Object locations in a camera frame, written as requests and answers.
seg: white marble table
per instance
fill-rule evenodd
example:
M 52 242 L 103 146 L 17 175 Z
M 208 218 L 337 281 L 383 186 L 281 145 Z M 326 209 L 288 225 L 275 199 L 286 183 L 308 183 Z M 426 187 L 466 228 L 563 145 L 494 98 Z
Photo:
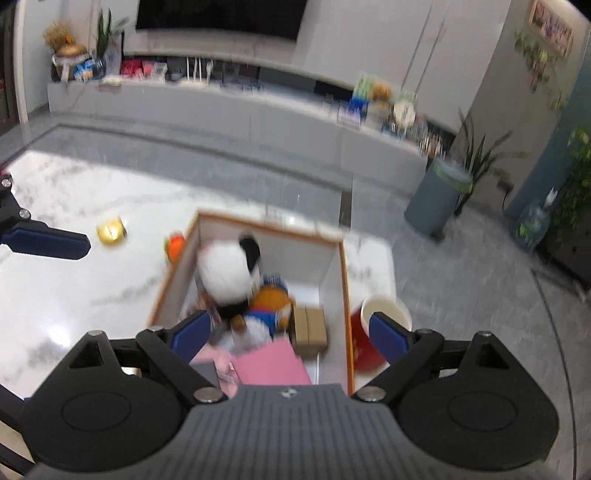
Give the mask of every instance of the white marble table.
M 30 396 L 88 330 L 130 338 L 145 327 L 167 269 L 164 238 L 184 231 L 197 208 L 344 235 L 351 305 L 369 293 L 396 293 L 391 249 L 381 239 L 59 155 L 29 151 L 9 170 L 15 197 L 34 219 L 85 233 L 92 244 L 79 261 L 13 254 L 0 245 L 0 383 L 21 397 Z M 108 248 L 95 227 L 114 216 L 121 216 L 129 235 Z

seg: blue wall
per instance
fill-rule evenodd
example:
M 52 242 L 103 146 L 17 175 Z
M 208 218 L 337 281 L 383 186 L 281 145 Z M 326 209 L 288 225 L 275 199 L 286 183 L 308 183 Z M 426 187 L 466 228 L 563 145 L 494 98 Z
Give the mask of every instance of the blue wall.
M 574 84 L 573 93 L 556 125 L 550 142 L 542 153 L 523 186 L 506 209 L 506 214 L 518 217 L 534 200 L 544 200 L 550 189 L 559 189 L 568 179 L 574 158 L 568 142 L 572 130 L 577 127 L 591 128 L 591 42 Z

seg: cardboard box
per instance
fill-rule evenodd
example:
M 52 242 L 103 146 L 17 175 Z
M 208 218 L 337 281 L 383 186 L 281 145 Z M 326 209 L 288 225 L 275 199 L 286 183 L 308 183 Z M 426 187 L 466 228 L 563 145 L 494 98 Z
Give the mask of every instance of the cardboard box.
M 296 355 L 314 358 L 328 347 L 324 310 L 295 307 L 292 313 L 291 345 Z
M 200 246 L 216 239 L 237 240 L 245 232 L 254 235 L 261 247 L 261 274 L 279 275 L 296 304 L 322 305 L 320 313 L 324 313 L 324 331 L 330 343 L 328 348 L 314 347 L 317 352 L 326 348 L 320 357 L 304 360 L 311 382 L 340 384 L 345 393 L 352 395 L 353 342 L 345 249 L 340 239 L 292 230 L 289 225 L 268 223 L 263 218 L 200 211 L 185 235 L 186 245 L 180 258 L 170 268 L 149 325 L 170 328 L 196 302 L 194 274 Z M 302 325 L 307 331 L 308 321 Z M 314 332 L 313 339 L 318 338 Z

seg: gray trash can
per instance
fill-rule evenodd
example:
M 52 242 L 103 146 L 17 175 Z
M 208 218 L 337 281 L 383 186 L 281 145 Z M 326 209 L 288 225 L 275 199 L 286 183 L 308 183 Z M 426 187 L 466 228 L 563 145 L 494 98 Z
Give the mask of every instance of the gray trash can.
M 441 236 L 460 195 L 472 190 L 472 175 L 454 160 L 436 158 L 411 198 L 404 217 L 425 235 Z

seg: gray tile floor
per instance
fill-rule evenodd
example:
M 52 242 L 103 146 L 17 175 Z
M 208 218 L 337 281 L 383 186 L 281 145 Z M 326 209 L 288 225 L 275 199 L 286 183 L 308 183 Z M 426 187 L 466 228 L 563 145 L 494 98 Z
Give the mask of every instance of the gray tile floor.
M 334 224 L 343 215 L 341 205 L 346 207 L 350 200 L 350 212 L 345 213 L 350 214 L 351 227 L 391 243 L 398 294 L 413 316 L 414 327 L 430 327 L 455 339 L 492 330 L 557 407 L 561 429 L 549 465 L 561 478 L 572 479 L 576 446 L 577 477 L 591 469 L 591 312 L 568 288 L 543 275 L 534 277 L 532 269 L 544 266 L 512 243 L 500 220 L 466 208 L 448 223 L 445 241 L 435 244 L 404 220 L 408 199 L 373 182 L 353 178 L 347 189 L 347 178 L 341 181 L 342 176 L 333 173 L 326 178 L 336 178 L 334 184 L 318 183 L 305 175 L 270 171 L 194 148 L 56 127 L 55 119 L 47 115 L 39 123 L 28 127 L 26 138 L 22 128 L 2 137 L 0 145 L 6 143 L 8 152 L 4 158 L 18 148 L 35 148 L 219 189 Z M 102 123 L 122 128 L 116 122 Z M 43 128 L 52 126 L 52 131 L 33 141 Z M 154 134 L 156 127 L 133 124 L 124 129 Z M 187 135 L 178 132 L 175 137 Z M 551 320 L 566 359 L 572 410 Z

